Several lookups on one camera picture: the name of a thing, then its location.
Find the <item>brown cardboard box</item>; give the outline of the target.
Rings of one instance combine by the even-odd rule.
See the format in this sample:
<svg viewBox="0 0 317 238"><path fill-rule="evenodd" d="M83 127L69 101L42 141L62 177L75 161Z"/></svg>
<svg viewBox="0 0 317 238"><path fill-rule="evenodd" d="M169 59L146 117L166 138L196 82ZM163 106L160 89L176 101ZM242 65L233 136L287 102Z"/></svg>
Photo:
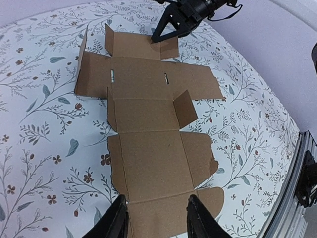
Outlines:
<svg viewBox="0 0 317 238"><path fill-rule="evenodd" d="M107 140L114 188L128 204L130 238L169 238L186 231L186 205L196 195L217 216L220 187L198 189L218 169L211 138L184 132L196 121L195 100L222 99L207 66L172 62L178 39L153 43L149 36L105 26L108 55L81 45L75 93L107 100Z"/></svg>

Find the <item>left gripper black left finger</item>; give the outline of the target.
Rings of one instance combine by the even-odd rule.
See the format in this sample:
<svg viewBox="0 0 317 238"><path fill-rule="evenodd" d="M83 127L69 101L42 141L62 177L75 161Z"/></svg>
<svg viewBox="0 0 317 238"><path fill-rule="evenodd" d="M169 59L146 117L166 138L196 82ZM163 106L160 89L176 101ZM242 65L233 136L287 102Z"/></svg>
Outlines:
<svg viewBox="0 0 317 238"><path fill-rule="evenodd" d="M127 238L129 213L126 197L119 195L83 238Z"/></svg>

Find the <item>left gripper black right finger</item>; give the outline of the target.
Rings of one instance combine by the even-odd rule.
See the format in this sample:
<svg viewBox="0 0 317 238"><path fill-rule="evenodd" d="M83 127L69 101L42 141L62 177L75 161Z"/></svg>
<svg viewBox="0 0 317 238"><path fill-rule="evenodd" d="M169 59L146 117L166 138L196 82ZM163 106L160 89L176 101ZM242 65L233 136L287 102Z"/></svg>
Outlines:
<svg viewBox="0 0 317 238"><path fill-rule="evenodd" d="M189 238L231 238L193 194L188 199L187 234Z"/></svg>

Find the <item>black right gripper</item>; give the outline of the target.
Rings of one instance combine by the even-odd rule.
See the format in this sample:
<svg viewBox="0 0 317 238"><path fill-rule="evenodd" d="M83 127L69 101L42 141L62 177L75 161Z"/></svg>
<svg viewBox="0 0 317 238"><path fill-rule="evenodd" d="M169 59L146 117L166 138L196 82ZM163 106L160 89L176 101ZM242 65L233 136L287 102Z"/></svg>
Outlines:
<svg viewBox="0 0 317 238"><path fill-rule="evenodd" d="M207 19L213 21L215 11L230 6L229 0L177 0L164 11L151 40L162 42L174 37L182 38L190 34L196 23Z"/></svg>

